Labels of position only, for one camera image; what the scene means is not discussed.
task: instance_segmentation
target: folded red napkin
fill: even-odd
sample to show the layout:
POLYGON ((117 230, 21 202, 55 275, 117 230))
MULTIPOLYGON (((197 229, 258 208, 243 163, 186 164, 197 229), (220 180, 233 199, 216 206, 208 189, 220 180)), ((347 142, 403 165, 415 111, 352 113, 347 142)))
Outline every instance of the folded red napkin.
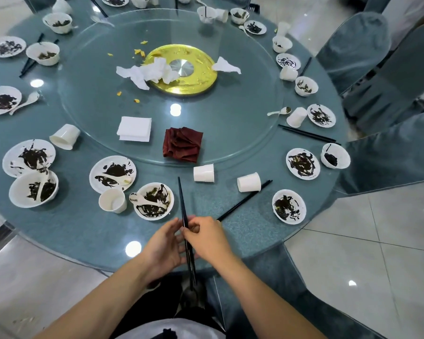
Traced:
POLYGON ((187 127, 171 127, 165 131, 163 156, 196 163, 202 139, 202 132, 187 127))

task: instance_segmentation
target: hand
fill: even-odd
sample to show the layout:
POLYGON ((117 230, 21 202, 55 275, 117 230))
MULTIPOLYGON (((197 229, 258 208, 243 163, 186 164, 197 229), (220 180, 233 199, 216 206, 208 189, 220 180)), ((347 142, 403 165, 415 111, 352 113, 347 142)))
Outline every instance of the hand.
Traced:
POLYGON ((196 253, 214 268, 217 263, 234 257, 220 221, 197 216, 189 221, 188 227, 190 229, 181 228, 182 234, 196 253))
POLYGON ((181 227, 182 219, 175 218, 168 221, 154 233, 143 251, 136 256, 146 267, 145 280, 147 284, 187 262, 186 257, 180 255, 185 252, 184 237, 182 234, 175 235, 181 227))

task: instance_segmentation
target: black chopsticks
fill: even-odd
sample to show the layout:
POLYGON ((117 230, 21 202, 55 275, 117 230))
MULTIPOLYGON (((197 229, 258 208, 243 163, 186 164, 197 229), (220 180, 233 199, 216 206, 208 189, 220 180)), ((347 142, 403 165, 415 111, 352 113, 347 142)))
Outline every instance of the black chopsticks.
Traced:
MULTIPOLYGON (((59 42, 60 40, 59 39, 57 39, 57 40, 55 40, 53 43, 54 44, 57 44, 58 42, 59 42)), ((20 75, 19 75, 19 78, 22 78, 23 76, 25 76, 25 74, 26 73, 28 73, 28 71, 30 71, 35 65, 36 65, 36 61, 33 61, 33 63, 31 63, 30 65, 28 65, 27 66, 27 69, 26 70, 23 70, 21 73, 20 73, 20 75)))
POLYGON ((305 67, 303 68, 302 73, 300 73, 300 74, 299 74, 299 76, 303 76, 303 75, 305 74, 305 71, 306 71, 306 69, 308 68, 308 66, 309 66, 309 64, 311 63, 311 61, 312 61, 312 57, 309 57, 308 62, 306 62, 306 65, 305 65, 305 67))
MULTIPOLYGON (((181 211, 182 211, 182 225, 188 228, 187 212, 185 211, 181 179, 179 176, 178 176, 178 184, 179 184, 179 198, 181 202, 181 211)), ((196 268, 195 268, 195 256, 193 255, 192 245, 187 240, 184 240, 184 243, 185 243, 185 256, 187 257, 188 274, 190 277, 190 290, 194 290, 194 286, 196 285, 196 281, 197 281, 196 268)))
MULTIPOLYGON (((44 34, 41 33, 39 35, 39 38, 37 40, 37 43, 40 43, 41 40, 44 38, 44 34)), ((32 61, 32 59, 30 57, 27 58, 27 61, 25 62, 25 65, 23 66, 22 70, 20 71, 20 73, 23 73, 25 71, 25 69, 28 67, 28 65, 30 64, 30 62, 32 61)))
MULTIPOLYGON (((273 182, 271 179, 269 179, 267 182, 265 182, 263 185, 261 185, 261 190, 267 187, 271 182, 273 182)), ((247 197, 245 197, 242 201, 240 201, 237 205, 233 206, 230 210, 228 210, 226 213, 224 213, 222 216, 219 216, 217 218, 218 221, 225 220, 228 215, 230 215, 233 211, 235 211, 237 208, 239 208, 241 205, 243 205, 245 202, 247 202, 249 199, 251 199, 254 195, 256 195, 259 192, 251 192, 247 197)))
POLYGON ((95 4, 97 8, 99 8, 100 12, 102 13, 102 15, 103 15, 104 17, 108 17, 107 13, 103 11, 103 9, 102 9, 102 8, 100 7, 100 5, 96 2, 96 0, 91 0, 91 2, 92 2, 93 4, 95 4))
POLYGON ((325 137, 325 136, 321 136, 319 134, 306 132, 304 130, 299 130, 298 128, 289 127, 289 126, 285 126, 285 125, 281 125, 281 124, 278 124, 278 126, 283 128, 283 130, 288 130, 288 131, 291 131, 291 132, 294 132, 294 133, 297 133, 297 134, 301 134, 303 136, 307 136, 307 137, 310 137, 310 138, 313 138, 313 139, 325 141, 327 143, 335 143, 335 144, 341 145, 340 143, 337 143, 335 139, 328 138, 328 137, 325 137))

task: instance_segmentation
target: right hand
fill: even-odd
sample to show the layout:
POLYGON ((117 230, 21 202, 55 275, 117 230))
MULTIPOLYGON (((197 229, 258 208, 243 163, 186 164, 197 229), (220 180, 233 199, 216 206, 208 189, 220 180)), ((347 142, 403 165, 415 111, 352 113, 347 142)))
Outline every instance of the right hand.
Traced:
POLYGON ((188 227, 181 227, 184 238, 213 267, 234 256, 220 221, 211 216, 197 216, 188 222, 188 227))

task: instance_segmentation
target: forearm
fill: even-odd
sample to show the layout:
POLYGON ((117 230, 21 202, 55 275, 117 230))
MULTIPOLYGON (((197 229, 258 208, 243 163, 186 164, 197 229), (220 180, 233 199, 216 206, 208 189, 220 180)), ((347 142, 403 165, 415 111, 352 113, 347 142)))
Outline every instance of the forearm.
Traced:
POLYGON ((240 259, 223 259, 215 268, 231 286, 259 338, 325 338, 240 259))
POLYGON ((107 339, 145 287, 145 266, 134 258, 35 339, 107 339))

